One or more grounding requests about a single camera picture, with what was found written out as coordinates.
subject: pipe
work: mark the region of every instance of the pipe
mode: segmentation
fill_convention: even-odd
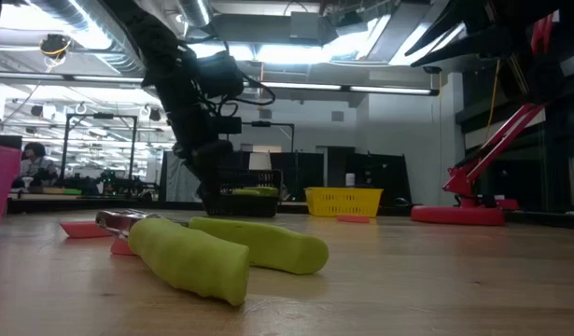
[[[53,19],[66,22],[68,32],[86,49],[106,49],[119,54],[100,54],[97,57],[120,75],[141,77],[145,73],[138,50],[103,5],[96,0],[25,0]]]
[[[201,28],[212,21],[212,7],[208,0],[176,0],[176,3],[190,26]]]

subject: wooden surface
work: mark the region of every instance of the wooden surface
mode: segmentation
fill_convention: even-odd
[[[574,335],[574,231],[280,215],[271,221],[325,239],[329,263],[310,276],[252,268],[232,308],[110,256],[111,238],[67,239],[58,226],[93,216],[4,220],[0,336]]]

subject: yellow plastic basket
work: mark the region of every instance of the yellow plastic basket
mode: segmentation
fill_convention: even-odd
[[[382,189],[307,188],[309,213],[320,217],[357,215],[376,217]]]

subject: ceiling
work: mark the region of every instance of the ceiling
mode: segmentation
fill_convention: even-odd
[[[75,2],[91,3],[87,0]],[[185,33],[185,24],[179,16],[175,0],[136,2],[162,20],[178,36]],[[436,46],[420,50],[411,58],[401,57],[400,54],[438,17],[446,3],[447,0],[433,0],[431,3],[400,0],[342,0],[330,3],[316,0],[301,3],[282,0],[211,1],[215,9],[214,23],[218,27],[218,34],[229,41],[231,53],[240,60],[238,66],[252,77],[286,83],[422,89],[430,88],[433,78],[422,69],[412,69],[407,64]],[[306,48],[303,48],[300,40],[289,38],[289,33],[293,29],[290,15],[304,11],[316,13],[316,17],[328,21],[336,20],[344,11],[357,11],[363,20],[361,25],[367,31],[341,37],[335,35],[338,38],[330,41],[319,35],[316,46],[310,46],[308,43]],[[122,73],[108,60],[122,54],[123,49],[88,49],[88,43],[83,41],[87,38],[93,43],[99,38],[98,34],[94,35],[95,30],[92,28],[88,33],[70,30],[66,23],[54,20],[49,14],[35,7],[5,5],[0,20],[0,71],[47,72],[52,65],[52,59],[45,58],[40,53],[38,44],[47,34],[62,34],[70,35],[76,43],[72,45],[63,62],[50,69],[52,73],[121,76]],[[187,34],[198,36],[202,32],[189,27]],[[214,43],[196,45],[193,48],[198,56],[222,49],[221,45]],[[142,90],[135,85],[118,83],[101,83],[86,87],[84,84],[61,81],[46,85],[39,80],[26,78],[0,79],[0,92],[7,99],[3,111],[6,119],[3,132],[21,134],[28,139],[39,138],[41,142],[50,144],[51,156],[55,159],[59,159],[62,153],[64,114],[74,113],[77,108],[83,111],[81,107],[86,108],[86,114],[106,112],[116,116],[137,116],[137,158],[141,165],[145,164],[150,151],[168,148],[174,141],[163,115],[160,121],[152,121],[146,116],[150,108],[161,106],[156,92],[152,89]],[[352,107],[356,107],[363,98],[359,93],[337,91],[276,89],[275,92],[278,99],[342,101],[348,102]],[[256,95],[258,92],[248,91],[245,94]],[[32,116],[32,107],[36,105],[47,105],[48,107],[43,108],[48,110],[49,116],[42,119]],[[125,164],[129,149],[124,147],[130,146],[133,121],[127,119],[125,122],[120,118],[85,118],[81,122],[73,119],[72,124],[77,126],[69,134],[72,139],[69,153],[76,154],[71,162],[98,161],[100,156],[104,156],[108,160],[115,160],[115,164]],[[105,133],[95,131],[104,128],[107,128]]]

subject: white wall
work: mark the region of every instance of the white wall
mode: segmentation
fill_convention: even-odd
[[[357,109],[357,152],[404,155],[414,203],[454,202],[441,186],[463,155],[455,124],[463,93],[461,75],[448,79],[441,98],[370,94]]]
[[[315,153],[316,146],[355,146],[356,113],[347,102],[322,102],[279,100],[268,106],[273,112],[271,122],[295,124],[295,150]],[[344,112],[344,121],[331,121],[332,111]],[[259,120],[256,106],[240,104],[238,116],[243,121]],[[290,128],[282,128],[290,135]],[[243,127],[243,133],[231,135],[231,141],[238,149],[241,144],[281,146],[290,151],[290,140],[277,127]]]

